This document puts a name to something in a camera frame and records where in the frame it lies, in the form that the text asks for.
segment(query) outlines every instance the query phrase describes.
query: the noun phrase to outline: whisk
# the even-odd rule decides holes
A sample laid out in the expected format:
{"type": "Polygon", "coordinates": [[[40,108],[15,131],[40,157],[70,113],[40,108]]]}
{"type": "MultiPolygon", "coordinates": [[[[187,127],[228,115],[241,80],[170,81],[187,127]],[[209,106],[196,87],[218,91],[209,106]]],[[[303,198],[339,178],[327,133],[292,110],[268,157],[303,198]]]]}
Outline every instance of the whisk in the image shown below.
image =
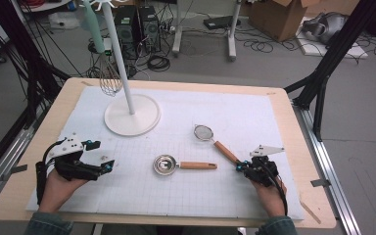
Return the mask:
{"type": "Polygon", "coordinates": [[[103,45],[103,38],[100,33],[99,24],[97,22],[96,14],[93,12],[90,6],[89,0],[83,0],[84,7],[86,8],[85,18],[90,28],[91,35],[93,37],[94,45],[100,58],[100,87],[106,95],[115,96],[116,93],[122,88],[122,83],[118,72],[115,70],[112,62],[106,56],[105,46],[103,45]]]}

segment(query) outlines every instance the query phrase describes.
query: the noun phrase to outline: floor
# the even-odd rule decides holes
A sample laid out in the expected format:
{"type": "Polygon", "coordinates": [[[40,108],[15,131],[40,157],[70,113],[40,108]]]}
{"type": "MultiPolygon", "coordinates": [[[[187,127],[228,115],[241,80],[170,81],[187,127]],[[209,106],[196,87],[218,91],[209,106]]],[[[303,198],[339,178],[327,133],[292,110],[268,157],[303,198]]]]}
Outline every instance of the floor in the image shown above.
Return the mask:
{"type": "MultiPolygon", "coordinates": [[[[205,29],[206,16],[193,14],[183,25],[205,29]]],[[[240,30],[250,27],[241,19],[240,30]]],[[[89,68],[87,51],[90,34],[83,27],[56,30],[51,34],[79,71],[89,68]]],[[[238,34],[239,38],[250,38],[238,34]]],[[[44,36],[57,68],[69,74],[76,71],[57,48],[44,36]]],[[[170,54],[170,69],[164,72],[146,70],[156,81],[231,84],[246,86],[286,87],[308,76],[319,64],[320,57],[304,56],[300,49],[290,51],[271,42],[270,53],[263,53],[236,41],[237,60],[228,60],[226,37],[199,32],[183,34],[181,53],[170,54]]],[[[137,73],[133,79],[146,80],[137,73]]],[[[290,94],[295,98],[299,91],[290,94]]],[[[0,64],[0,139],[24,110],[23,90],[12,65],[0,64]]],[[[376,234],[376,55],[368,53],[358,63],[344,59],[329,80],[322,137],[331,162],[339,176],[352,212],[362,234],[376,234]]],[[[24,231],[24,222],[1,222],[0,234],[24,231]]],[[[255,229],[249,228],[248,234],[255,229]]],[[[344,234],[340,225],[329,230],[299,229],[300,234],[344,234]]],[[[77,224],[72,234],[90,234],[91,224],[77,224]]]]}

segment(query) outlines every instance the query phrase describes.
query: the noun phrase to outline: white grid paper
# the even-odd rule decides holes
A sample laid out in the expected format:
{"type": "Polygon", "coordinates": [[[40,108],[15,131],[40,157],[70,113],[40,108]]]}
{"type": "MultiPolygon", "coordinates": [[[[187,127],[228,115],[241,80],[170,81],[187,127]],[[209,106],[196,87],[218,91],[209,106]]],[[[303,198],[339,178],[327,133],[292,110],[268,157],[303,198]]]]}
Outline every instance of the white grid paper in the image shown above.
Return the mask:
{"type": "MultiPolygon", "coordinates": [[[[157,101],[162,116],[150,132],[122,137],[104,124],[104,112],[115,98],[99,87],[86,87],[59,139],[77,133],[81,141],[99,140],[99,149],[84,152],[81,160],[100,165],[115,159],[114,170],[79,188],[64,212],[99,212],[206,217],[265,218],[252,184],[227,160],[212,141],[198,140],[195,124],[209,126],[214,140],[223,143],[241,161],[258,145],[283,147],[265,96],[132,89],[157,101]],[[155,157],[169,154],[178,162],[207,162],[218,169],[180,169],[168,176],[153,169],[155,157]]],[[[289,216],[303,219],[297,190],[286,154],[269,156],[288,186],[289,216]]],[[[36,210],[32,193],[28,210],[36,210]]]]}

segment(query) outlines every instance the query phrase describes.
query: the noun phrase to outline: desk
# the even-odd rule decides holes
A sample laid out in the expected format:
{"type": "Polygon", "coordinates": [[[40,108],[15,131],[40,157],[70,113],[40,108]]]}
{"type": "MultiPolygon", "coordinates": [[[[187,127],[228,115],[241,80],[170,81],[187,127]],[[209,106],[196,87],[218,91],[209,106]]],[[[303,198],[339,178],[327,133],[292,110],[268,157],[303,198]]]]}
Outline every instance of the desk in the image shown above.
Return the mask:
{"type": "MultiPolygon", "coordinates": [[[[28,165],[28,170],[11,176],[0,195],[0,220],[29,220],[31,212],[25,210],[35,187],[35,163],[45,150],[57,141],[70,113],[84,87],[98,85],[97,79],[71,78],[63,87],[53,107],[43,120],[19,165],[28,165]]],[[[154,81],[129,81],[133,88],[167,89],[181,91],[224,92],[267,96],[272,104],[279,131],[287,151],[288,161],[297,183],[305,219],[297,221],[297,227],[332,228],[336,225],[329,202],[322,187],[312,187],[311,180],[319,178],[306,141],[302,135],[286,92],[281,88],[246,87],[154,81]]],[[[92,223],[137,223],[170,225],[208,225],[257,227],[263,221],[251,219],[196,218],[150,215],[117,215],[93,213],[61,214],[64,219],[92,223]]]]}
{"type": "Polygon", "coordinates": [[[36,8],[30,8],[30,9],[24,9],[23,12],[29,13],[29,12],[42,12],[42,11],[48,11],[54,8],[61,7],[63,5],[66,5],[71,0],[61,0],[60,2],[46,2],[42,6],[36,7],[36,8]]]}
{"type": "MultiPolygon", "coordinates": [[[[181,39],[182,39],[182,21],[181,20],[181,9],[180,4],[178,4],[178,1],[176,1],[176,29],[175,29],[175,37],[173,39],[172,44],[172,53],[175,57],[178,56],[179,53],[179,47],[181,45],[181,39]]],[[[228,30],[228,57],[229,59],[234,62],[236,60],[236,45],[235,45],[235,38],[234,33],[236,31],[236,25],[237,25],[237,19],[239,18],[240,14],[240,7],[241,7],[241,0],[236,0],[235,6],[234,6],[234,13],[233,13],[233,20],[232,24],[230,26],[230,29],[228,30]]]]}

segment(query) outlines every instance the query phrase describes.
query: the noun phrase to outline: sleeve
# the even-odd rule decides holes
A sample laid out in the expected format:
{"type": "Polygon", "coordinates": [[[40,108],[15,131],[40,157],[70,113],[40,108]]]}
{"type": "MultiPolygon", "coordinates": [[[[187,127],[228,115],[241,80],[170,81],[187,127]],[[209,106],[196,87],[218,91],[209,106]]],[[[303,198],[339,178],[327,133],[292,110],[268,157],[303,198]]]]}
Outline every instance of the sleeve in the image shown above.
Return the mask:
{"type": "Polygon", "coordinates": [[[35,212],[23,235],[69,235],[72,222],[62,221],[53,213],[35,212]]]}
{"type": "Polygon", "coordinates": [[[276,216],[270,218],[265,225],[263,225],[256,235],[298,235],[295,224],[288,216],[276,216]]]}

